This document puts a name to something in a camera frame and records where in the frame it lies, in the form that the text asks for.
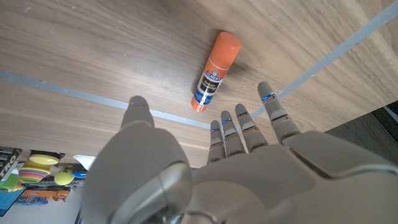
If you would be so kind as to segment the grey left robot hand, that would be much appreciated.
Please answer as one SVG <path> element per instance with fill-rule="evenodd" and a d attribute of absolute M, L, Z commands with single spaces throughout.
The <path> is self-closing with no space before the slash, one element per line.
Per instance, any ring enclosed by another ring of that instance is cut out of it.
<path fill-rule="evenodd" d="M 257 87 L 276 144 L 243 105 L 211 124 L 192 172 L 175 137 L 133 96 L 91 165 L 84 223 L 396 223 L 397 166 L 348 141 L 301 132 L 267 82 Z"/>

